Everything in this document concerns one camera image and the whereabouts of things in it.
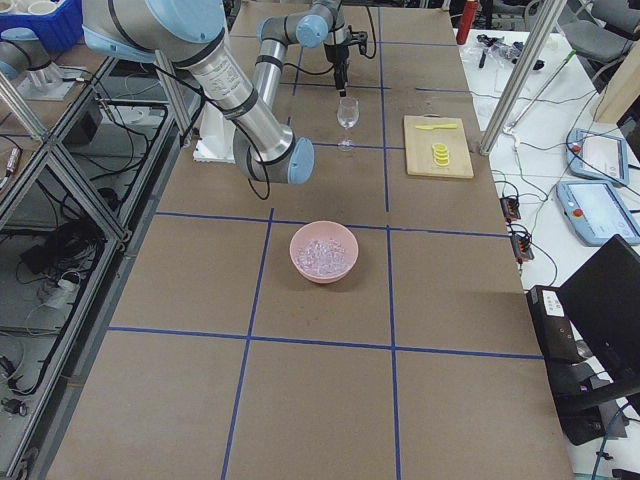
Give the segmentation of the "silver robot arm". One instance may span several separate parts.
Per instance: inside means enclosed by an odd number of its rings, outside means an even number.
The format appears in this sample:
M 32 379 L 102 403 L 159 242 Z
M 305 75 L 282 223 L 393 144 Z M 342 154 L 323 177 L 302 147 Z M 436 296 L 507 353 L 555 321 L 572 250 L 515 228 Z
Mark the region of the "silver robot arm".
M 289 46 L 322 46 L 341 96 L 350 47 L 367 52 L 367 33 L 347 25 L 339 1 L 314 1 L 305 12 L 263 20 L 252 77 L 224 44 L 227 22 L 219 1 L 85 1 L 82 14 L 92 50 L 141 63 L 163 53 L 175 68 L 189 71 L 203 99 L 234 125 L 234 162 L 251 181 L 299 185 L 314 169 L 312 142 L 271 111 Z

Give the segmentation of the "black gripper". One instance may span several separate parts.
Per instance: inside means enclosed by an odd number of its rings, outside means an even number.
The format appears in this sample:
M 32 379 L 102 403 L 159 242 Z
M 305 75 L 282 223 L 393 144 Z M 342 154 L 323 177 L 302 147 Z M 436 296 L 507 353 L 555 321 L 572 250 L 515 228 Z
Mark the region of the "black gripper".
M 368 50 L 368 33 L 348 29 L 347 44 L 324 44 L 325 56 L 333 65 L 333 78 L 338 93 L 345 93 L 348 84 L 349 47 L 357 46 L 359 52 Z

